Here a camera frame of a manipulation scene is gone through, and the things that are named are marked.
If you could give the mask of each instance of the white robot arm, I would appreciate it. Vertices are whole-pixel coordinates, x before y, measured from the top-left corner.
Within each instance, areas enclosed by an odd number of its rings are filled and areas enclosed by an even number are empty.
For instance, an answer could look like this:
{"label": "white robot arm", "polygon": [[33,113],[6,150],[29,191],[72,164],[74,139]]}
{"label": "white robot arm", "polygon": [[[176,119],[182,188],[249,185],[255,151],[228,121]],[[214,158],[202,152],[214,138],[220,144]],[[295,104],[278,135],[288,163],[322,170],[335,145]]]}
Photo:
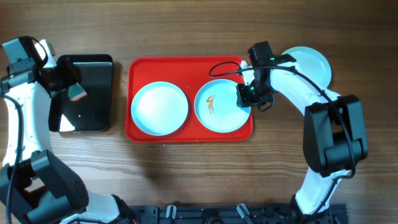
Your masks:
{"label": "white robot arm", "polygon": [[[305,116],[303,149],[310,167],[292,199],[305,220],[328,209],[338,183],[351,178],[355,164],[368,154],[360,102],[352,95],[341,97],[312,80],[293,57],[275,57],[268,42],[254,44],[248,53],[253,67],[240,64],[238,72],[244,84],[237,86],[238,105],[258,105],[260,109],[271,103],[267,110],[274,103],[274,93],[279,92]],[[340,123],[343,131],[332,133],[332,123]]]}
{"label": "white robot arm", "polygon": [[[128,216],[132,218],[129,209],[126,209],[127,205],[120,198],[115,195],[98,195],[87,192],[81,179],[52,155],[48,122],[52,94],[49,93],[45,80],[39,81],[40,77],[35,77],[33,82],[25,80],[15,81],[15,78],[18,78],[18,76],[22,79],[25,75],[28,77],[28,73],[33,72],[34,69],[28,66],[24,69],[21,63],[26,62],[25,64],[29,65],[29,62],[32,62],[34,57],[36,57],[34,58],[35,63],[38,64],[40,61],[38,56],[41,60],[44,60],[47,55],[47,63],[42,68],[56,69],[57,62],[53,58],[54,53],[49,43],[46,40],[42,40],[40,43],[34,45],[35,49],[33,50],[31,40],[27,37],[20,37],[6,42],[3,44],[3,47],[12,64],[10,66],[12,74],[1,80],[2,94],[5,93],[6,96],[14,99],[21,106],[23,116],[23,144],[19,165],[24,165],[24,167],[31,166],[31,169],[36,172],[36,174],[32,174],[32,178],[35,176],[35,178],[42,179],[45,185],[45,181],[49,183],[49,186],[44,186],[42,189],[43,191],[45,188],[49,190],[46,189],[48,191],[42,193],[41,198],[34,194],[23,195],[21,193],[23,188],[15,188],[12,193],[12,213],[21,223],[53,223],[55,220],[59,220],[60,223],[75,223],[77,221],[83,222],[84,220],[97,220],[102,223],[109,223],[115,222],[115,220],[123,220]],[[21,72],[17,72],[18,70],[15,70],[16,67],[21,67]],[[3,160],[2,177],[7,176],[7,172],[9,169],[12,169],[12,166],[15,167],[16,147],[19,131],[21,131],[19,130],[19,115],[16,106],[7,98],[5,101],[9,113],[9,142],[6,156]],[[64,175],[65,178],[63,181],[66,182],[62,182],[61,180],[58,183],[54,183],[54,180],[49,178],[57,175]],[[9,180],[2,180],[0,194],[2,202],[6,204],[6,192]],[[68,182],[76,184],[74,186],[76,194],[72,195],[71,192],[68,192],[70,190]],[[64,188],[64,186],[66,186],[64,192],[56,192]],[[72,197],[76,196],[80,196],[82,199],[80,203],[73,201]],[[36,207],[32,205],[32,201],[38,202]]]}

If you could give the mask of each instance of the plate rim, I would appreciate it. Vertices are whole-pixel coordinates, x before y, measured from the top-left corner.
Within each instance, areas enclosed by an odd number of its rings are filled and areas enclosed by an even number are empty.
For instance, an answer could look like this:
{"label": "plate rim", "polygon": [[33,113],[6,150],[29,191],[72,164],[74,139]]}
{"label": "plate rim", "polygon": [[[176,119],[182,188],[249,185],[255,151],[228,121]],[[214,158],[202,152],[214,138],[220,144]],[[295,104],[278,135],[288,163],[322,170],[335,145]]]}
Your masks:
{"label": "plate rim", "polygon": [[[170,132],[170,133],[167,133],[167,134],[151,134],[151,133],[148,133],[148,132],[142,130],[141,127],[140,127],[139,125],[137,125],[137,123],[136,123],[136,121],[134,120],[134,117],[133,117],[133,115],[132,115],[132,111],[133,111],[133,110],[132,110],[132,107],[133,107],[133,105],[134,105],[134,99],[136,99],[136,96],[138,95],[138,93],[139,93],[140,91],[142,91],[144,88],[148,88],[148,86],[150,86],[150,85],[155,85],[155,84],[160,84],[160,83],[164,83],[164,84],[166,84],[166,85],[172,87],[174,90],[177,90],[177,92],[180,93],[180,96],[184,96],[184,97],[183,97],[183,102],[184,102],[184,104],[186,105],[186,106],[184,107],[184,109],[186,108],[186,113],[184,114],[184,119],[183,119],[183,121],[182,121],[182,124],[181,124],[176,130],[174,130],[174,131],[172,131],[172,132]],[[148,83],[148,84],[144,85],[144,86],[143,86],[141,89],[139,89],[139,90],[137,91],[137,93],[133,96],[132,101],[131,101],[131,106],[130,106],[130,116],[131,116],[132,122],[134,122],[134,124],[137,126],[137,128],[140,129],[143,133],[146,133],[146,134],[151,135],[151,136],[166,136],[166,135],[168,135],[168,134],[172,134],[172,133],[176,132],[178,129],[181,128],[181,126],[182,126],[182,125],[185,123],[185,121],[187,120],[188,113],[189,113],[189,104],[188,104],[188,99],[187,99],[187,96],[185,95],[185,93],[184,93],[184,92],[181,90],[181,88],[178,87],[177,85],[175,85],[175,84],[173,84],[173,83],[170,83],[170,82],[165,82],[165,81],[156,81],[156,82],[152,82],[152,83]]]}
{"label": "plate rim", "polygon": [[331,83],[331,76],[332,76],[331,66],[330,66],[330,63],[329,63],[328,59],[321,52],[319,52],[319,51],[317,51],[317,50],[315,50],[315,49],[313,49],[311,47],[307,47],[307,46],[291,47],[291,48],[285,50],[282,53],[282,55],[283,54],[290,54],[291,52],[298,52],[298,51],[304,51],[304,52],[310,53],[310,54],[312,54],[314,56],[320,56],[322,58],[322,60],[324,60],[326,62],[327,74],[330,74],[330,75],[327,75],[328,76],[327,85],[325,86],[323,83],[319,83],[319,84],[321,84],[323,87],[327,88],[330,85],[330,83]]}

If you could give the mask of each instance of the wooden table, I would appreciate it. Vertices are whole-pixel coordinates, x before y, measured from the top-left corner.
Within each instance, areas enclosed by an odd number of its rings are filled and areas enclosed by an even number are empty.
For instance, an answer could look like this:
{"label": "wooden table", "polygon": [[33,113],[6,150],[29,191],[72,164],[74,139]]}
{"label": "wooden table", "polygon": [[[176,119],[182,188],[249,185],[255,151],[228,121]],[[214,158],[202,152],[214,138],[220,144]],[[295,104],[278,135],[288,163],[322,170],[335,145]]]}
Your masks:
{"label": "wooden table", "polygon": [[[330,62],[330,89],[362,101],[369,155],[332,198],[352,223],[398,221],[398,2],[391,1],[3,1],[0,42],[49,40],[57,55],[110,54],[116,62],[111,128],[51,134],[54,153],[89,190],[130,205],[289,202],[307,163],[303,118],[282,95],[254,113],[244,142],[135,144],[124,133],[127,79],[138,57],[240,55],[268,40],[274,53],[306,45]],[[8,60],[0,50],[1,76]],[[0,158],[7,148],[1,103]],[[4,206],[0,206],[4,223]]]}

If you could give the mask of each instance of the small white object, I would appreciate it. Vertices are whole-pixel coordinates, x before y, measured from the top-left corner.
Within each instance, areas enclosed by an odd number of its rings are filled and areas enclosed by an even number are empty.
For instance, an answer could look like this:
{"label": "small white object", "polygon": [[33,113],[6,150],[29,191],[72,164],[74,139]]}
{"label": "small white object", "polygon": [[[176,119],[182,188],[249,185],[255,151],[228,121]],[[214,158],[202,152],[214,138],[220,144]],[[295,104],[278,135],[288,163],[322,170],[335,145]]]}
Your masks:
{"label": "small white object", "polygon": [[[241,69],[251,68],[252,66],[248,66],[248,63],[243,60],[240,65]],[[254,70],[248,70],[242,72],[244,85],[250,85],[250,83],[254,80]]]}
{"label": "small white object", "polygon": [[153,136],[176,131],[188,115],[184,92],[168,82],[154,82],[142,87],[131,103],[131,117],[137,127]]}
{"label": "small white object", "polygon": [[208,129],[228,133],[239,129],[250,116],[251,108],[236,105],[237,83],[218,79],[203,85],[195,97],[195,114]]}
{"label": "small white object", "polygon": [[310,47],[292,47],[282,54],[290,54],[309,78],[328,87],[331,81],[331,68],[328,60],[320,52]]}

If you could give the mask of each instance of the food stain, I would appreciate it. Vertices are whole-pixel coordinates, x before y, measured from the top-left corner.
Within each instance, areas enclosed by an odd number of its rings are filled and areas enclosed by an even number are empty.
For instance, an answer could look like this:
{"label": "food stain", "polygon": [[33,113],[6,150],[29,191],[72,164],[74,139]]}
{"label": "food stain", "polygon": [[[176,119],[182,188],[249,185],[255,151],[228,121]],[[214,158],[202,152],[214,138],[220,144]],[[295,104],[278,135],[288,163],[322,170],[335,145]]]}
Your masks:
{"label": "food stain", "polygon": [[209,108],[210,114],[211,114],[211,111],[213,111],[213,114],[214,114],[213,101],[214,101],[215,97],[216,97],[216,95],[211,95],[206,100],[206,103],[209,103],[209,107],[208,108]]}

